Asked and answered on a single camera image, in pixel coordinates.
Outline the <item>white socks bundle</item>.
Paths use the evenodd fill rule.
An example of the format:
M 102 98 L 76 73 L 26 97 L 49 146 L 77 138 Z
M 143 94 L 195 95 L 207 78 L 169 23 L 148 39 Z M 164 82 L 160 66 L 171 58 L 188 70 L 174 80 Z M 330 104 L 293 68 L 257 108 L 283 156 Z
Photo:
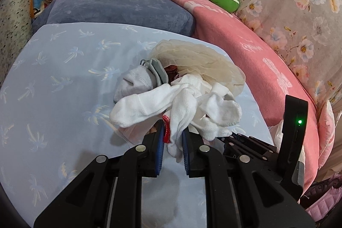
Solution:
M 188 126 L 194 127 L 203 139 L 213 141 L 231 135 L 230 127 L 241 118 L 242 109 L 229 88 L 220 83 L 208 84 L 201 76 L 192 74 L 171 84 L 123 97 L 110 113 L 112 123 L 127 128 L 135 141 L 156 120 L 163 120 L 164 142 L 168 153 L 178 162 L 182 158 L 182 132 Z

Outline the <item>dark red velvet scrunchie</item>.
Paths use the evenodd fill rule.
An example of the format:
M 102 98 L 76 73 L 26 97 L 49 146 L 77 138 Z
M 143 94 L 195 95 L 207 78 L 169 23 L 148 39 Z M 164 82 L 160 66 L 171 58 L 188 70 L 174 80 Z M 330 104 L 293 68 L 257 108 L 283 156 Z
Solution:
M 178 75 L 178 67 L 176 65 L 170 65 L 164 68 L 167 76 L 168 76 L 168 84 L 171 84 L 172 81 L 179 77 Z

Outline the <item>pink quilted fabric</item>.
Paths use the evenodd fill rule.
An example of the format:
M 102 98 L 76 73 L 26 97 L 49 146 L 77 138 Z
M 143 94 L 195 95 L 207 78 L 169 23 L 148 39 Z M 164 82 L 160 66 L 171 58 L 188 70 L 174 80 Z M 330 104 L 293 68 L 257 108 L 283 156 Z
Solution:
M 315 223 L 321 222 L 341 201 L 341 174 L 314 182 L 301 196 L 300 205 Z

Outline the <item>blue grey velvet pillow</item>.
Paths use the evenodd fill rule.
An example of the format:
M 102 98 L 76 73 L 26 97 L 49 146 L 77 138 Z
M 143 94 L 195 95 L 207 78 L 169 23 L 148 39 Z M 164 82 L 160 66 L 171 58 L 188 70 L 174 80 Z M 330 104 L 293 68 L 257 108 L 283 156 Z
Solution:
M 46 24 L 118 23 L 144 26 L 190 37 L 195 19 L 171 0 L 53 0 L 32 22 Z

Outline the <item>grey floral bed sheet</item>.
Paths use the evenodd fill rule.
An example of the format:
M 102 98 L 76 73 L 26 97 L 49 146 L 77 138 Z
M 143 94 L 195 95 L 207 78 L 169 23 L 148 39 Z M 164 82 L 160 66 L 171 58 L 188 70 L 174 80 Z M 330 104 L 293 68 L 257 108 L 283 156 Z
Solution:
M 341 99 L 341 0 L 240 0 L 236 16 L 283 59 L 318 108 Z

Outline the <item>grey drawstring pouch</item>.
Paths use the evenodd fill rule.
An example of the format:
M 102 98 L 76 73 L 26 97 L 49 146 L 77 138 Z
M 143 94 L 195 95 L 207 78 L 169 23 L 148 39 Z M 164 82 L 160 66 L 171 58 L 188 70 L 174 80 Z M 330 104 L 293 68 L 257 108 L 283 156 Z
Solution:
M 140 65 L 145 66 L 154 76 L 156 80 L 156 85 L 160 86 L 169 83 L 169 78 L 166 70 L 162 66 L 161 62 L 156 58 L 151 58 L 150 60 L 142 59 Z

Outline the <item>beige mesh pleated cloth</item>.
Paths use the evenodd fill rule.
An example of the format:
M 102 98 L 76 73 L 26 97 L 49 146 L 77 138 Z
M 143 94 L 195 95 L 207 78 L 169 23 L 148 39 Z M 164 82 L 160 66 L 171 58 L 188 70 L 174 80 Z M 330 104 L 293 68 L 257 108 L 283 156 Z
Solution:
M 161 40 L 150 52 L 151 58 L 159 60 L 163 67 L 175 65 L 178 74 L 200 75 L 210 85 L 220 83 L 234 96 L 244 88 L 243 71 L 226 56 L 205 46 L 183 40 Z

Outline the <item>pink towel blanket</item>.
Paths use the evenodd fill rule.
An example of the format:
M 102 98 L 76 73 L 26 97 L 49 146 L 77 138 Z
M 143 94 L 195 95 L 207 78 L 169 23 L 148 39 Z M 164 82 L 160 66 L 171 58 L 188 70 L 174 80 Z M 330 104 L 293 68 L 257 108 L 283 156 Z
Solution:
M 220 47 L 241 68 L 267 125 L 274 126 L 283 119 L 286 95 L 308 102 L 304 138 L 307 190 L 318 172 L 319 133 L 316 107 L 301 83 L 273 49 L 235 15 L 209 0 L 171 1 L 194 16 L 197 39 Z

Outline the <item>grey white sock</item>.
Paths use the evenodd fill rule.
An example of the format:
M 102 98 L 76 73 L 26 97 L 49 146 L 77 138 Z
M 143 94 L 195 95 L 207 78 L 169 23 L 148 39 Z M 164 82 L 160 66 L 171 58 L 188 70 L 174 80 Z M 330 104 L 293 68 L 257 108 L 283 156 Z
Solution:
M 156 87 L 156 76 L 145 66 L 139 65 L 131 69 L 120 81 L 114 94 L 114 102 L 132 94 L 150 91 Z

